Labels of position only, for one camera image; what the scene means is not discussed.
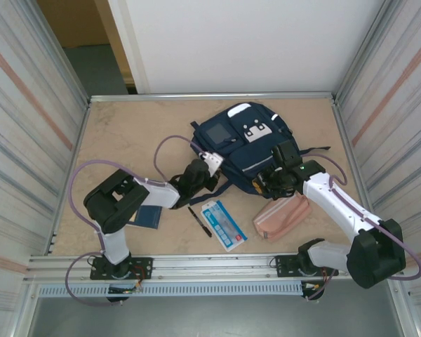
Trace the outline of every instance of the doorway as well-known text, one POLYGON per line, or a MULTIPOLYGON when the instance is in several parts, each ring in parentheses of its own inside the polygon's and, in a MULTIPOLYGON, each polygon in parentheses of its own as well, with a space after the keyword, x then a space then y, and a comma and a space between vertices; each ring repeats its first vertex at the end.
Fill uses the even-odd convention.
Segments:
POLYGON ((89 96, 136 94, 107 0, 37 0, 89 96))

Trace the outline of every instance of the backpack pocket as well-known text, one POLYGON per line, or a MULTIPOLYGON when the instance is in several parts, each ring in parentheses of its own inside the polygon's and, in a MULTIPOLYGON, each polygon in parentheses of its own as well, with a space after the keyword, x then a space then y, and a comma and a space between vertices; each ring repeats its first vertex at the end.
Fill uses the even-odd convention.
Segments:
POLYGON ((271 133, 235 150, 229 160, 246 177, 253 179, 262 169, 273 164, 272 148, 284 140, 281 134, 271 133))
POLYGON ((245 143, 234 128, 224 119, 216 119, 200 125, 195 135, 202 137, 210 149, 226 155, 245 143))

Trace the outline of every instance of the backpack strap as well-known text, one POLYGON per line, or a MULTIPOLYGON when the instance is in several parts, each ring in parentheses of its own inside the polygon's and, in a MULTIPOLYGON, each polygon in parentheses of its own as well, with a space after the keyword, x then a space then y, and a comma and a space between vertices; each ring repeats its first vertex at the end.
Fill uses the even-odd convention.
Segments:
POLYGON ((306 150, 300 150, 300 154, 307 154, 312 150, 329 150, 330 146, 323 146, 323 147, 309 147, 306 150))
POLYGON ((226 183, 221 185, 218 188, 218 190, 216 190, 214 193, 208 193, 208 194, 205 194, 205 195, 201 195, 200 197, 190 199, 189 205, 193 206, 193 205, 198 204, 200 202, 206 201, 207 199, 218 197, 219 195, 223 194, 223 192, 226 191, 229 188, 229 186, 231 186, 231 185, 232 185, 232 182, 230 182, 228 180, 226 183))

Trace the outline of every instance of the white wall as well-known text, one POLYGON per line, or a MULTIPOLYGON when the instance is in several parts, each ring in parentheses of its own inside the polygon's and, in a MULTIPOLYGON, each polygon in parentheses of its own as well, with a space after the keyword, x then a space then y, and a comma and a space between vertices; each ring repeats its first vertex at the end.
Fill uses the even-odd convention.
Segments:
POLYGON ((109 0, 140 93, 333 91, 382 0, 109 0))

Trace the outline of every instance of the pink pouch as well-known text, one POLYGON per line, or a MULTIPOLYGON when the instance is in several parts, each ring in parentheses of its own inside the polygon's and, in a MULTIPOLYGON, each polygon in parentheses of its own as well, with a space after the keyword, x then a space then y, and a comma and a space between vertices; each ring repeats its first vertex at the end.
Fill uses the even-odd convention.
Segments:
POLYGON ((310 213, 306 196, 296 192, 291 198, 281 198, 268 203, 254 217, 254 226, 260 236, 275 242, 296 227, 310 213))

